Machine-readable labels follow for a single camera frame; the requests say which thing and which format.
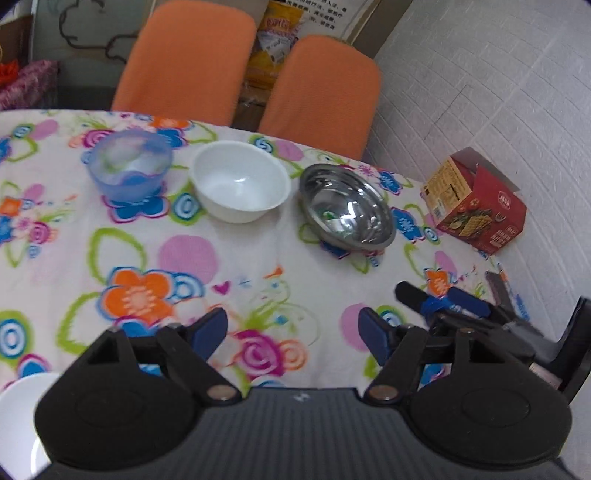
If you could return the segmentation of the floral tablecloth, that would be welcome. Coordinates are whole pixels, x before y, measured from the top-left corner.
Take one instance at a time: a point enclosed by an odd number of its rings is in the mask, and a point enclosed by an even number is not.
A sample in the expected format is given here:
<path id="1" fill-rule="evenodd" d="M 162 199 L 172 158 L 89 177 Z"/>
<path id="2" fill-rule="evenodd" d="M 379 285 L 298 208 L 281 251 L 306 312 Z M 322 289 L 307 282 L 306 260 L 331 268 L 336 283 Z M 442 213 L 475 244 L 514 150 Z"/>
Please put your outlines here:
<path id="1" fill-rule="evenodd" d="M 86 168 L 118 132 L 154 132 L 174 161 L 164 186 L 139 204 L 105 202 Z M 311 232 L 297 198 L 256 222 L 211 217 L 189 167 L 217 140 L 269 152 L 297 179 L 327 163 L 370 182 L 394 210 L 385 251 L 342 253 Z M 150 334 L 228 312 L 211 365 L 242 392 L 256 386 L 366 387 L 378 371 L 356 330 L 361 309 L 421 325 L 394 287 L 451 286 L 492 300 L 502 263 L 439 232 L 416 180 L 259 134 L 198 122 L 74 110 L 1 116 L 1 386 L 63 372 L 104 330 Z"/>

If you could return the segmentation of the white plate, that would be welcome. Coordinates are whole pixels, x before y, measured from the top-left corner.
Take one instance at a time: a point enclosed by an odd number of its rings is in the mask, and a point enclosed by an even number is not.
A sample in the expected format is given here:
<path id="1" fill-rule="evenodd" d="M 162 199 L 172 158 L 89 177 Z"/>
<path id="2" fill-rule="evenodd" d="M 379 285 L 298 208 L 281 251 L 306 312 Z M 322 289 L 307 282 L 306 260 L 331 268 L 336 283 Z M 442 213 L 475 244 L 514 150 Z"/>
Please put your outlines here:
<path id="1" fill-rule="evenodd" d="M 24 377 L 1 393 L 1 469 L 9 479 L 33 479 L 50 463 L 34 425 L 38 402 L 60 374 Z"/>

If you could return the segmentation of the wall poster with text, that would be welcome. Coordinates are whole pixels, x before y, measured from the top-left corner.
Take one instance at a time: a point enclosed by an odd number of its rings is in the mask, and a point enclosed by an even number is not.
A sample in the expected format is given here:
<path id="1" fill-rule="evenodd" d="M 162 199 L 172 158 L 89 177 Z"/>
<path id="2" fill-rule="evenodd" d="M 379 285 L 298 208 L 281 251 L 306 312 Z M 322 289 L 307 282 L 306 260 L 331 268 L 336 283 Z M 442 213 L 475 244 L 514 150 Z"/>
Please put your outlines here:
<path id="1" fill-rule="evenodd" d="M 301 37 L 305 35 L 329 35 L 348 39 L 375 5 L 370 0 L 294 0 L 284 1 L 304 11 L 304 26 Z"/>

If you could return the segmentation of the stainless steel bowl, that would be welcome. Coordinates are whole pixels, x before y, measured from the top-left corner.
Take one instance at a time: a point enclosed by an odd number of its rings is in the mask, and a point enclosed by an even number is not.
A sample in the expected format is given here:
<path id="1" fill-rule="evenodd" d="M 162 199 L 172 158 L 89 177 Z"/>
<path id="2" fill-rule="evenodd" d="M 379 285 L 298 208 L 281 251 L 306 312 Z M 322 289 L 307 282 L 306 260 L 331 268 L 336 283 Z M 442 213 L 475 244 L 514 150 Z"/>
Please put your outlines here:
<path id="1" fill-rule="evenodd" d="M 348 169 L 318 163 L 301 174 L 301 209 L 318 238 L 346 251 L 374 252 L 396 237 L 386 200 L 369 181 Z"/>

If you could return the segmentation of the left orange chair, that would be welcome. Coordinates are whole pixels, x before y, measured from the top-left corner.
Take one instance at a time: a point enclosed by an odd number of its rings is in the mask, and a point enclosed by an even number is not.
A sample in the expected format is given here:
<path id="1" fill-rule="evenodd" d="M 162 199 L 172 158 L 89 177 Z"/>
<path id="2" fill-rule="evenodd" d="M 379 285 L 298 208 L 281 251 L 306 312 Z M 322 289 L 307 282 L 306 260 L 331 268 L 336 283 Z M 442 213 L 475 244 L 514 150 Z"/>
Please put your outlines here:
<path id="1" fill-rule="evenodd" d="M 242 10 L 168 1 L 139 33 L 111 109 L 231 125 L 254 40 Z"/>

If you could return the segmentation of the translucent blue plastic bowl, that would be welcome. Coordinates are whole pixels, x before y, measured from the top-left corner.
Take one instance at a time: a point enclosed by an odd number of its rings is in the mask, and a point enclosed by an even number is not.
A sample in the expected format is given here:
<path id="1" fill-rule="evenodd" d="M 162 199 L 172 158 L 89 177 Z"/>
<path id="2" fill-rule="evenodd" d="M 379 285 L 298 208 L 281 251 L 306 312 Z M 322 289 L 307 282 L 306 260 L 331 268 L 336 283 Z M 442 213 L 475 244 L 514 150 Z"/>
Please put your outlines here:
<path id="1" fill-rule="evenodd" d="M 114 202 L 139 202 L 154 193 L 173 161 L 168 141 L 152 132 L 125 130 L 101 139 L 86 163 L 101 194 Z"/>

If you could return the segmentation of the yellow snack bag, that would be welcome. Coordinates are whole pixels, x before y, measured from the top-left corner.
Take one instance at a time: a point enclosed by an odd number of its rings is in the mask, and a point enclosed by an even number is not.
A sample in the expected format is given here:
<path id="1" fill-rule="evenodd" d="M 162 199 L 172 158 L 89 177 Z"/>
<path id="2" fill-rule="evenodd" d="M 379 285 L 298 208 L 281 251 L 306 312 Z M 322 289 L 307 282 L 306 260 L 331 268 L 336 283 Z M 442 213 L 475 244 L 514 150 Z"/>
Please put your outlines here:
<path id="1" fill-rule="evenodd" d="M 287 55 L 297 43 L 301 26 L 307 20 L 307 12 L 297 6 L 279 1 L 267 4 L 246 68 L 247 87 L 260 90 L 273 88 Z"/>

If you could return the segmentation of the orange chair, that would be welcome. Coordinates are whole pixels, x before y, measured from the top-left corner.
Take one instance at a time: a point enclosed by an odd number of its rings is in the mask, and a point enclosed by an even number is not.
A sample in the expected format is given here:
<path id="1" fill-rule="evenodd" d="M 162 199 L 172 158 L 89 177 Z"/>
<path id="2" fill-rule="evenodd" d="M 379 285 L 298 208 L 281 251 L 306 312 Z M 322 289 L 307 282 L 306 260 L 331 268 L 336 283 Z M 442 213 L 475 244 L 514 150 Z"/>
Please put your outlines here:
<path id="1" fill-rule="evenodd" d="M 254 40 L 242 10 L 168 1 L 139 33 L 111 109 L 231 125 Z"/>
<path id="2" fill-rule="evenodd" d="M 370 57 L 329 36 L 291 49 L 259 122 L 259 133 L 360 160 L 381 91 Z"/>

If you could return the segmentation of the white ceramic bowl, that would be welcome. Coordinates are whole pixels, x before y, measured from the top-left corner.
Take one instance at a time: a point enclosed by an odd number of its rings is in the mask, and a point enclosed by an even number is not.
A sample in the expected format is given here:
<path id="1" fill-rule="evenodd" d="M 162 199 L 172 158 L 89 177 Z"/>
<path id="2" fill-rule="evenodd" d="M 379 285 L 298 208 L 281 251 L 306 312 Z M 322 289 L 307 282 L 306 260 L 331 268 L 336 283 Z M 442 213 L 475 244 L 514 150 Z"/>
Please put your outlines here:
<path id="1" fill-rule="evenodd" d="M 291 180 L 280 160 L 239 141 L 215 141 L 197 150 L 189 164 L 197 199 L 208 214 L 246 224 L 283 205 Z"/>

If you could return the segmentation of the right orange chair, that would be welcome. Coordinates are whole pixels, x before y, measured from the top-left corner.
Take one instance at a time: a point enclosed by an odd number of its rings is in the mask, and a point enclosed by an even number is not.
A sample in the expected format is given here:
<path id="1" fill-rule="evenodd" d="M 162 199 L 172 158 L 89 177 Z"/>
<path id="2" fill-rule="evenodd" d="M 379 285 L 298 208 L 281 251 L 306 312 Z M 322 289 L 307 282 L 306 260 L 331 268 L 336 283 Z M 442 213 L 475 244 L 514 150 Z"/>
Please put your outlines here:
<path id="1" fill-rule="evenodd" d="M 329 36 L 291 49 L 259 122 L 259 133 L 360 160 L 381 91 L 370 57 Z"/>

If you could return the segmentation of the marker pen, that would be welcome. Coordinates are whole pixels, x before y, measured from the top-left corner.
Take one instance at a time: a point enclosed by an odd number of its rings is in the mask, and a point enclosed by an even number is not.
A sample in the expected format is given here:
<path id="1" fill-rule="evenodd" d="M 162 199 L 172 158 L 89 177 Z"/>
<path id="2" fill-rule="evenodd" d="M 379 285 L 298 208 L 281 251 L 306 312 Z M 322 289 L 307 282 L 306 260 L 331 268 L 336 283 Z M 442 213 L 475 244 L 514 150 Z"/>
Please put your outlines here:
<path id="1" fill-rule="evenodd" d="M 489 279 L 489 284 L 496 303 L 521 319 L 530 322 L 531 317 L 527 307 L 520 294 L 513 288 L 501 262 L 496 260 L 494 264 L 495 267 L 492 277 Z"/>

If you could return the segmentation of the pink floral side table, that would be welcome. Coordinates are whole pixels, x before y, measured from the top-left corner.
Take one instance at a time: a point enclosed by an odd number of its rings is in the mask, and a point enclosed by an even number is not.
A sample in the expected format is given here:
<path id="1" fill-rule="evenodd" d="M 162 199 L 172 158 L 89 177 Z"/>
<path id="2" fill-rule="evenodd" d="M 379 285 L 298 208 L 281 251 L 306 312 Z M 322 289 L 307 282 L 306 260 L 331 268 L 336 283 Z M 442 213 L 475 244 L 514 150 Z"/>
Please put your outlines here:
<path id="1" fill-rule="evenodd" d="M 43 109 L 57 105 L 59 63 L 37 60 L 19 70 L 12 83 L 1 88 L 1 110 Z"/>

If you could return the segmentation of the red cracker box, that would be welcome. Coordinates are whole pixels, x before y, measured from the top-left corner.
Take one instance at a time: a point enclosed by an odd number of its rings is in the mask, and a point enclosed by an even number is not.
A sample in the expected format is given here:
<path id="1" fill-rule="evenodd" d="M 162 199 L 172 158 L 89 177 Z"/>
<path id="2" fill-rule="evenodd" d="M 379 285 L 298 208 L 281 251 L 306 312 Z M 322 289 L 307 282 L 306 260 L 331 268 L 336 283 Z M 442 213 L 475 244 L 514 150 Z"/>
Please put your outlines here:
<path id="1" fill-rule="evenodd" d="M 436 227 L 494 255 L 523 231 L 527 207 L 518 188 L 477 150 L 453 153 L 422 186 Z"/>

